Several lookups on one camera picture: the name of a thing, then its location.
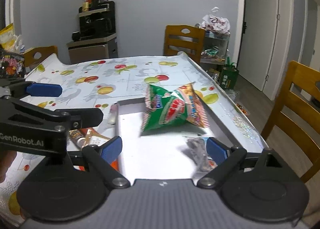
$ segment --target yellow plastic bag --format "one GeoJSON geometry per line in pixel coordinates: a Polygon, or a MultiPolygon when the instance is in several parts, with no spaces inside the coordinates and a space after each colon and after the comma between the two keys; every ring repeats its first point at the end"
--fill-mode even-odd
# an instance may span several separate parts
{"type": "Polygon", "coordinates": [[[0,31],[0,44],[6,51],[11,51],[11,47],[14,45],[14,42],[14,30],[13,24],[11,23],[0,31]]]}

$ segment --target white tray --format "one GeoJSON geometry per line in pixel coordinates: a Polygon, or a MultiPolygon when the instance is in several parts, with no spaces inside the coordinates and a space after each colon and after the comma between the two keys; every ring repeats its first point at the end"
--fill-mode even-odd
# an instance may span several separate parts
{"type": "Polygon", "coordinates": [[[196,165],[190,157],[186,139],[181,132],[215,137],[225,145],[240,143],[215,115],[202,103],[210,128],[186,123],[177,127],[164,127],[141,133],[142,114],[146,110],[144,98],[119,101],[117,105],[116,135],[122,138],[119,171],[133,184],[137,178],[184,179],[191,178],[196,165]]]}

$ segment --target wooden chair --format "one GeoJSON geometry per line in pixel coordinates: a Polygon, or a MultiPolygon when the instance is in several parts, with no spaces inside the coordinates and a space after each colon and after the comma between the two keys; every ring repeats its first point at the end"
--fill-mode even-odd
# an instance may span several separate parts
{"type": "Polygon", "coordinates": [[[280,94],[261,132],[261,136],[267,140],[273,127],[276,125],[302,149],[312,162],[312,167],[301,177],[304,183],[320,170],[320,148],[304,130],[281,111],[284,106],[287,106],[305,120],[317,133],[320,133],[320,113],[290,91],[291,84],[293,83],[314,96],[317,100],[320,100],[320,91],[316,87],[317,81],[320,81],[319,71],[296,61],[291,61],[280,94]]]}
{"type": "Polygon", "coordinates": [[[179,50],[170,48],[170,46],[190,49],[191,53],[187,54],[190,58],[192,58],[196,63],[199,64],[203,47],[204,33],[204,29],[199,29],[188,25],[167,25],[167,27],[165,28],[164,37],[164,54],[166,56],[174,56],[177,54],[179,50]],[[184,29],[189,30],[189,33],[183,33],[182,30],[184,29]],[[197,41],[179,40],[170,36],[188,37],[197,39],[197,41]]]}
{"type": "Polygon", "coordinates": [[[23,54],[24,56],[24,66],[30,67],[31,65],[40,64],[44,61],[47,57],[51,54],[55,53],[58,56],[58,48],[57,46],[50,46],[50,47],[38,47],[31,49],[23,54]],[[40,58],[35,59],[35,54],[39,52],[41,55],[40,58]]]}

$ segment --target fruit pattern tablecloth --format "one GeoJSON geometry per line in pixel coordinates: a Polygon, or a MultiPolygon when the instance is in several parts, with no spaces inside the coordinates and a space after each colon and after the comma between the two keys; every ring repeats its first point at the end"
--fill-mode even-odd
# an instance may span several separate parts
{"type": "MultiPolygon", "coordinates": [[[[172,57],[139,56],[104,59],[76,65],[62,64],[55,54],[27,76],[38,83],[60,84],[63,93],[57,98],[25,97],[22,100],[42,108],[100,108],[107,116],[110,106],[119,100],[140,98],[147,84],[155,84],[172,91],[180,85],[194,82],[199,97],[209,105],[238,141],[250,152],[261,152],[264,141],[239,109],[215,82],[186,54],[172,57]]],[[[98,132],[104,133],[103,124],[98,132]]],[[[76,150],[73,144],[68,150],[76,150]]],[[[43,157],[18,153],[0,184],[0,210],[2,216],[18,225],[23,214],[16,199],[20,182],[43,157]]]]}

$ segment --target green snack bag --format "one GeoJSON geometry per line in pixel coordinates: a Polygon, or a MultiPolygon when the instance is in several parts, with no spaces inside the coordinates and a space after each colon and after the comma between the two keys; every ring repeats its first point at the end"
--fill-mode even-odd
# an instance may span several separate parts
{"type": "Polygon", "coordinates": [[[173,92],[149,84],[145,103],[148,110],[143,115],[142,131],[180,125],[186,121],[202,128],[209,127],[192,84],[183,85],[173,92]]]}

